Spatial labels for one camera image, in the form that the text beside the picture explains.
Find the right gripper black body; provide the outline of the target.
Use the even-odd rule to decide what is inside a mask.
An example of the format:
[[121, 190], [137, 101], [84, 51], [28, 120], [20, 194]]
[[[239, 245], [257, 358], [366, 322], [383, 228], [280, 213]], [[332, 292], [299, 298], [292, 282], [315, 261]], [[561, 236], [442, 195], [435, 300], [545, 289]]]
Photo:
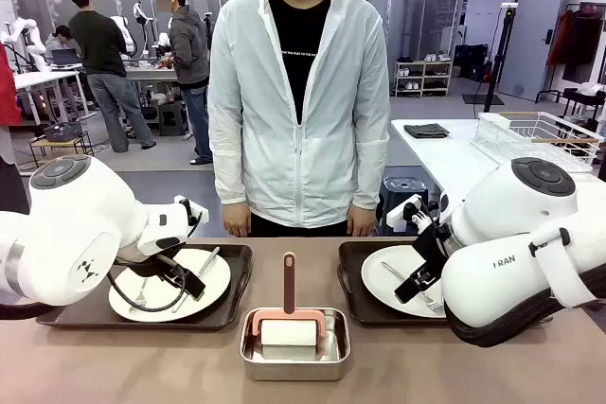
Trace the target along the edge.
[[446, 260], [444, 241], [449, 238], [449, 228], [445, 225], [435, 227], [430, 224], [418, 228], [417, 239], [413, 242], [414, 250], [424, 262], [417, 272], [441, 272]]

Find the person's left forearm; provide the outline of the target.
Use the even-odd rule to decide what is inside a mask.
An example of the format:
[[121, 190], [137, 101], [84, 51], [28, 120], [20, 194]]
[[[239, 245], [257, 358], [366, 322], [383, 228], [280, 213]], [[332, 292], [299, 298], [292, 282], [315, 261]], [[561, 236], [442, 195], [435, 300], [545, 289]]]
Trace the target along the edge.
[[359, 104], [354, 111], [357, 187], [353, 204], [374, 210], [379, 200], [389, 142], [389, 98]]

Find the white round plate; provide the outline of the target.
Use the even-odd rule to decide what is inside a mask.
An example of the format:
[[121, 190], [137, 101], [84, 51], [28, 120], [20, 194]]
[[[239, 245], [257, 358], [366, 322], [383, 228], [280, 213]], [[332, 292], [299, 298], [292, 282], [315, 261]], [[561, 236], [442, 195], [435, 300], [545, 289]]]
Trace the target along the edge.
[[361, 276], [366, 289], [380, 302], [401, 314], [428, 319], [444, 319], [444, 309], [439, 313], [429, 309], [421, 295], [416, 295], [408, 303], [402, 304], [394, 290], [404, 281], [392, 274], [382, 263], [386, 262], [404, 276], [404, 280], [414, 272], [424, 260], [410, 245], [395, 245], [381, 248], [365, 259]]
[[[182, 249], [176, 254], [176, 261], [197, 275], [211, 253], [208, 250]], [[120, 289], [134, 301], [144, 278], [132, 270], [126, 269], [115, 278], [115, 281]], [[195, 301], [185, 293], [182, 297], [187, 296], [187, 299], [176, 313], [172, 313], [171, 310], [181, 299], [174, 306], [164, 311], [148, 312], [139, 310], [135, 314], [129, 313], [131, 305], [119, 296], [113, 287], [109, 289], [108, 300], [112, 310], [116, 314], [130, 321], [139, 323], [172, 322], [198, 313], [210, 307], [222, 297], [231, 282], [231, 270], [226, 260], [217, 255], [203, 273], [201, 280], [205, 283], [205, 292], [202, 298], [199, 301]], [[146, 307], [163, 307], [172, 302], [179, 294], [179, 291], [179, 289], [168, 284], [166, 281], [162, 281], [159, 276], [148, 277], [144, 290], [147, 301]]]

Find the silver table knife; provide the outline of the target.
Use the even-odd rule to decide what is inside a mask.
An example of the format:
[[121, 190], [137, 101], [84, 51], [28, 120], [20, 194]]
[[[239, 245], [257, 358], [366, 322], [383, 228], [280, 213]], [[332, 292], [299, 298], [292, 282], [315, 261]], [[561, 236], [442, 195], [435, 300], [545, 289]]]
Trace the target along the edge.
[[[217, 256], [217, 254], [220, 251], [220, 247], [217, 246], [214, 248], [214, 250], [212, 251], [212, 253], [208, 256], [208, 258], [206, 259], [205, 263], [203, 264], [203, 266], [201, 267], [201, 269], [199, 270], [197, 277], [201, 280], [203, 273], [205, 272], [205, 270], [210, 266], [210, 264], [212, 263], [212, 261], [214, 260], [214, 258]], [[186, 301], [187, 296], [184, 296], [181, 298], [180, 302], [173, 307], [173, 309], [171, 310], [172, 313], [176, 313], [177, 311], [179, 311], [179, 309], [181, 308], [181, 306], [183, 305], [183, 303]]]

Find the dark brown serving tray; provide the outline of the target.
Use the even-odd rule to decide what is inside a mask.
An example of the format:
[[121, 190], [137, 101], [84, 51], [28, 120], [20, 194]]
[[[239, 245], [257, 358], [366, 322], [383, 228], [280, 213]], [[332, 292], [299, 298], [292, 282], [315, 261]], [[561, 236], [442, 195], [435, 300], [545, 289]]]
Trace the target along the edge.
[[[216, 246], [190, 244], [183, 249], [213, 251]], [[252, 250], [247, 245], [224, 244], [218, 253], [226, 260], [231, 270], [231, 282], [222, 297], [210, 307], [188, 316], [166, 323], [139, 323], [116, 314], [108, 300], [111, 284], [105, 280], [77, 303], [59, 307], [36, 318], [40, 325], [66, 329], [139, 329], [219, 331], [230, 325], [238, 312], [240, 299], [252, 272]]]
[[412, 237], [373, 237], [369, 241], [349, 240], [339, 246], [337, 276], [344, 290], [349, 316], [361, 325], [372, 327], [446, 326], [444, 319], [428, 319], [401, 314], [376, 299], [365, 287], [361, 268], [367, 257], [381, 248], [410, 245]]

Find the folded dark grey cloth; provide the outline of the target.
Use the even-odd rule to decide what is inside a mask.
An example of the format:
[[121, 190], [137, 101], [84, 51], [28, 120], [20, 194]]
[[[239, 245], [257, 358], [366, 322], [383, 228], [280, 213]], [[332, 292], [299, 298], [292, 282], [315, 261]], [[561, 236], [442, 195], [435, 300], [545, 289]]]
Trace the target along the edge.
[[423, 125], [408, 125], [403, 129], [415, 139], [441, 139], [449, 136], [450, 132], [437, 123]]

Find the stainless steel rectangular tray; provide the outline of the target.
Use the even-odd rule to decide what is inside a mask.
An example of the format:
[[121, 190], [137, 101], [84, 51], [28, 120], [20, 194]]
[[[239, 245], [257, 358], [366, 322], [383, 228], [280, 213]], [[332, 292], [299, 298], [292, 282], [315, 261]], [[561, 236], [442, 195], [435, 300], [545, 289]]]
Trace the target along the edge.
[[346, 315], [331, 307], [321, 308], [327, 320], [327, 336], [314, 351], [310, 346], [264, 346], [252, 331], [257, 308], [244, 319], [240, 354], [246, 376], [257, 381], [336, 381], [349, 371], [351, 343]]

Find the low wooden rack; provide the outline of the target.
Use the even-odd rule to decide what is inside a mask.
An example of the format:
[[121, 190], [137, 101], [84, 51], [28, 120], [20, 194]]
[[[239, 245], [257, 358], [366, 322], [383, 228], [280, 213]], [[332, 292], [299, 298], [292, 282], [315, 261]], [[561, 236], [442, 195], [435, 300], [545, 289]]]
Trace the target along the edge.
[[29, 151], [36, 167], [67, 154], [95, 155], [88, 132], [66, 142], [51, 142], [45, 137], [34, 138], [29, 142]]

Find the wooden shoe rack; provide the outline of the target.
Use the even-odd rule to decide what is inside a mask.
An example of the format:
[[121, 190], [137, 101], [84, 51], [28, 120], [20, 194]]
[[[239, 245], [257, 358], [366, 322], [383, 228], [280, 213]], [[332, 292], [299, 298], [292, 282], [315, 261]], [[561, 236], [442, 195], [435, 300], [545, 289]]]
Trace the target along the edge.
[[444, 97], [450, 90], [453, 60], [444, 54], [427, 54], [420, 61], [396, 60], [392, 93], [395, 97]]

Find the black suitcase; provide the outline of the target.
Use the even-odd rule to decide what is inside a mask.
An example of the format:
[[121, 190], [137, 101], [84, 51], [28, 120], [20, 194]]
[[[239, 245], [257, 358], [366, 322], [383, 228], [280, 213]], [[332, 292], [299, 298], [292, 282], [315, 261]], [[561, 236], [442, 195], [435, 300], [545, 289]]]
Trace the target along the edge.
[[454, 48], [453, 66], [459, 69], [458, 76], [463, 79], [481, 81], [485, 74], [486, 44], [459, 44]]

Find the grey background work table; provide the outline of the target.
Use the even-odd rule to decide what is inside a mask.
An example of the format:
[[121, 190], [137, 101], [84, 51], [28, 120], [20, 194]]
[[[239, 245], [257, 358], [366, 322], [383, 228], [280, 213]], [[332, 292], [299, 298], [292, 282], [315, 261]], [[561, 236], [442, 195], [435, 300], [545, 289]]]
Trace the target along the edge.
[[140, 66], [127, 66], [127, 78], [135, 81], [176, 82], [177, 77], [173, 69], [145, 68]]

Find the person in white jacket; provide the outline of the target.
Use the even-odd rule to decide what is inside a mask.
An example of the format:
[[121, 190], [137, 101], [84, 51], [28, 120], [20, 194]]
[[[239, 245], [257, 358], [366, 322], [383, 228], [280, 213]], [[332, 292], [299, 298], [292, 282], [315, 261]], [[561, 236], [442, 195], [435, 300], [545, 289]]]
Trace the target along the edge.
[[242, 107], [249, 237], [346, 237], [354, 111], [389, 98], [381, 14], [366, 0], [228, 0], [209, 101]]

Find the white background desk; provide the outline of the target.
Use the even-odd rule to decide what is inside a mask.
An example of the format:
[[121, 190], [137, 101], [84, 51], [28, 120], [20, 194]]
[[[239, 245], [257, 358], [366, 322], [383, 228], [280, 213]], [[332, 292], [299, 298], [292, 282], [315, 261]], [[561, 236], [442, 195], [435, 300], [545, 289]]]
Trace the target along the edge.
[[61, 95], [60, 84], [59, 81], [63, 79], [68, 79], [71, 77], [76, 78], [76, 82], [79, 85], [80, 95], [83, 97], [84, 93], [81, 89], [81, 84], [79, 80], [79, 72], [78, 71], [45, 71], [45, 72], [31, 72], [31, 73], [23, 73], [23, 74], [15, 74], [14, 81], [17, 94], [21, 93], [26, 94], [27, 102], [26, 105], [29, 106], [31, 113], [34, 118], [34, 122], [36, 125], [41, 124], [41, 119], [39, 116], [38, 109], [36, 107], [33, 93], [36, 87], [41, 87], [42, 89], [49, 83], [53, 84], [53, 89], [56, 97], [56, 104], [58, 105], [60, 111], [60, 121], [67, 122], [68, 116], [65, 108], [65, 103], [63, 101], [63, 97]]

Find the grey laptop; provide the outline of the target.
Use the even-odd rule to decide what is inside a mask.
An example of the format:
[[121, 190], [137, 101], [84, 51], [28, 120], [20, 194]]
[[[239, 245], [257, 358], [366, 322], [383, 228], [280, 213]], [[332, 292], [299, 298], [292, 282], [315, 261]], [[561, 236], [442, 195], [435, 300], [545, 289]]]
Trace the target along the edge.
[[52, 62], [59, 67], [81, 65], [81, 58], [73, 48], [52, 50], [51, 57]]

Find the person in red top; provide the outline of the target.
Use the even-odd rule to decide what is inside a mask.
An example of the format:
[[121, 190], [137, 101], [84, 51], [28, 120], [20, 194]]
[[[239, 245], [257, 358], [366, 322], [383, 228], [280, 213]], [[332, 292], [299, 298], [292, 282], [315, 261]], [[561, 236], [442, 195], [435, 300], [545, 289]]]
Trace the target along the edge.
[[14, 76], [0, 42], [0, 211], [28, 214], [27, 193], [15, 162], [9, 132], [10, 126], [19, 125], [21, 121], [15, 96]]

